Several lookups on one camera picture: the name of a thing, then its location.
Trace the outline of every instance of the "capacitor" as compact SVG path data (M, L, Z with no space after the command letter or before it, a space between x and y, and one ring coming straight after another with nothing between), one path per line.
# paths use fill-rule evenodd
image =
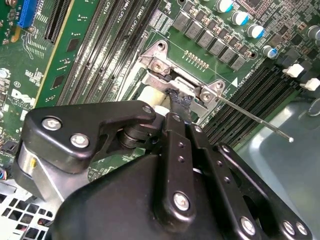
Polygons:
M249 14L244 11L235 11L232 16L231 20L235 25L245 25L249 21Z
M315 39L316 41L320 40L320 26L313 25L309 28L307 36L310 39Z
M232 9L232 3L232 0L218 0L215 7L219 13L227 13Z
M250 38L260 39L264 35L265 29L263 26L260 26L258 24L251 24L247 28L246 33Z
M275 59L278 55L278 50L273 48L270 45L266 45L263 47L262 53L263 53L263 55L265 55L269 59Z

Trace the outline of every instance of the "black component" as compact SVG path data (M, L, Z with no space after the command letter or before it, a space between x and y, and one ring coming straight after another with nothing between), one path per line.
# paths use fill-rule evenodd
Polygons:
M245 2L249 4L250 7L255 8L256 6L258 6L261 0L246 0Z
M190 1L186 1L185 5L183 6L183 10L186 12L186 13L189 13L190 10L194 7L195 5L190 2Z
M261 119L266 118L295 90L302 91L299 84L283 74L282 69L274 66L271 59L266 59L230 101ZM204 131L211 144L223 142L235 147L258 125L251 118L224 105Z
M212 20L210 21L210 23L208 24L208 27L207 27L207 28L208 28L210 31L212 31L212 30L217 26L217 24L218 24L218 23L217 23L215 20L212 19Z
M286 25L284 25L284 26L280 29L279 34L280 34L280 35L285 34L288 29L289 29L289 28L288 28Z
M283 38L281 37L281 35L279 35L278 33L276 33L270 40L269 44L272 46L272 47L276 47L278 46L280 43L283 42Z
M243 45L240 50L239 53L241 53L242 55L245 55L245 53L249 50L249 47L247 45Z
M60 120L63 127L58 131L46 130L42 121L50 116ZM27 149L37 152L40 158L57 168L67 173L80 173L91 161L106 158L107 150L113 151L120 145L113 141L117 139L119 129L130 124L149 124L155 118L152 108L142 101L131 101L130 105L124 101L37 108L26 115L21 139ZM86 135L89 146L73 146L70 137L75 133Z
M313 48L313 49L307 54L307 56L308 56L308 58L310 58L311 60L314 60L314 59L317 57L318 54L319 54L318 50L316 50L316 49Z
M224 39L225 36L226 36L228 33L229 33L229 31L228 31L227 29L222 28L222 29L221 29L221 32L219 33L218 36L219 36L219 38Z
M54 2L53 10L44 35L44 39L50 40L52 44L56 43L70 2L71 0L55 0Z
M4 102L7 98L7 95L4 94L3 92L0 92L0 102Z
M52 84L52 89L54 89L54 88L56 88L56 87L59 87L62 83L63 83L63 81L64 81L64 79L65 79L65 74L64 75L61 75L61 76L57 76L56 78L55 78L55 80L54 80L54 82L53 82L53 84Z
M238 41L239 41L239 39L234 36L234 37L230 40L229 45L230 45L231 47L234 47Z
M204 18L205 15L206 13L203 10L199 10L198 14L195 17L195 20L201 23L201 20Z
M40 218L39 225L50 227L46 239L100 240L107 234L107 239L119 240L130 234L133 240L243 240L244 236L248 240L282 240L288 235L282 227L285 219L297 239L311 240L312 234L301 219L229 146L213 147L201 128L186 121L192 99L179 98L175 90L168 94L174 112L158 119L141 101L88 104L82 109L82 105L47 107L28 113L22 142L45 161L50 155L44 156L44 151L49 151L47 164L64 169L78 169L79 162L87 161L83 155L91 151L96 153L91 155L94 158L122 151L122 141L113 136L123 129L129 139L138 141L150 133L160 137L144 156L72 193L54 222ZM46 116L61 120L63 127L51 131L56 134L39 127ZM90 139L82 156L77 149L70 149L70 134L75 132ZM37 146L36 136L41 135L45 136L43 149ZM61 155L57 145L68 153L73 150L79 162ZM30 205L26 211L35 213L38 208ZM243 221L250 221L254 234ZM297 229L297 222L303 224L306 235Z
M78 48L78 45L80 43L80 38L73 38L70 40L69 45L66 49L67 52L73 52Z
M291 43L295 46L298 46L303 40L303 37L298 33L291 39Z
M17 152L17 143L11 140L7 140L1 147L0 151L6 154L14 155Z

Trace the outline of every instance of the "ram slot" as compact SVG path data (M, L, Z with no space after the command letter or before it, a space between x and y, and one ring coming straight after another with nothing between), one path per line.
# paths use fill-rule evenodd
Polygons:
M111 4L111 6L114 4L114 2L115 2L115 0L113 0L110 3L108 1L108 3ZM87 47L88 47L89 43L92 41L92 36L94 35L94 32L97 29L97 24L98 24L99 18L103 14L103 11L105 10L106 4L107 4L107 0L101 0L95 10L95 13L92 17L91 23L90 23L88 30L84 36L82 45L77 53L77 56L76 56L75 61L72 65L70 73L67 77L65 85L63 87L63 90L60 94L57 105L67 105L69 103L69 99L66 100L67 96L68 95L72 96L74 93L72 90L74 89L74 86L76 86L78 84L78 82L76 82L76 79L74 76L76 75L76 73L78 71L80 71L81 62L86 57L86 54L88 54Z

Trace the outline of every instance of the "bolt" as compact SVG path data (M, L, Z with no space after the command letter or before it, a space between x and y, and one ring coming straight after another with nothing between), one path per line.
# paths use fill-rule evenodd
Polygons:
M152 70L156 73L161 73L164 70L162 63L159 61L155 61L152 64Z
M173 195L173 201L176 207L181 211L187 211L189 209L189 206L190 206L189 200L184 194L180 192L176 192Z
M222 149L223 149L225 152L227 152L227 153L230 152L230 150L229 150L225 145L222 145Z
M201 132L202 132L202 129L201 129L199 126L195 126L194 129L195 129L198 133L201 133Z
M306 228L300 222L296 223L296 227L298 228L300 233L302 233L303 235L308 235Z
M289 234L295 235L294 227L288 221L284 221L283 226Z
M172 116L174 120L176 120L177 122L181 122L181 118L178 115L173 115Z
M148 106L143 106L142 109L143 109L143 111L145 111L147 114L152 113L150 107L148 107Z
M89 139L86 135L82 133L77 133L73 135L70 139L73 146L84 149L89 146Z
M256 229L255 229L254 225L252 224L252 222L248 218L243 216L241 218L241 224L247 234L249 234L251 236L256 234Z
M208 102L208 101L210 101L210 99L211 99L211 94L210 94L210 92L205 91L205 92L202 94L202 100L203 100L204 102Z
M55 118L46 118L42 121L42 126L50 131L56 131L61 128L61 122Z

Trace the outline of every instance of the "green circuit board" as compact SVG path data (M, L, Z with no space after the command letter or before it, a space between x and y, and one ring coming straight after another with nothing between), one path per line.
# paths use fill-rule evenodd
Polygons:
M137 59L137 50L142 53L158 40L167 42L170 61L200 82L223 80L223 96L227 99L266 59L262 53L266 45L279 53L294 49L299 58L319 63L315 42L307 37L309 27L320 19L316 0L237 0L226 13L217 12L216 0L37 0L32 25L20 29L16 23L23 2L13 8L5 1L0 3L1 145L19 142L24 117L34 107L115 101L119 100L119 91L125 91L123 100L130 100L145 69L130 79L127 89L122 89L123 77ZM54 26L57 35L48 37L48 25L57 16L55 4L66 4L67 8L59 18L60 25ZM249 13L246 25L232 23L235 11ZM181 13L188 21L179 30L174 25ZM217 23L214 27L209 25L212 21ZM187 36L195 22L201 26L201 33ZM264 27L262 38L248 37L247 27L253 23ZM213 55L213 42L208 47L200 46L204 31L243 58L243 65L235 70L232 63L221 60L221 55ZM212 111L204 125L220 107ZM95 163L90 178L138 155ZM7 165L13 159L13 153L0 151L0 164Z

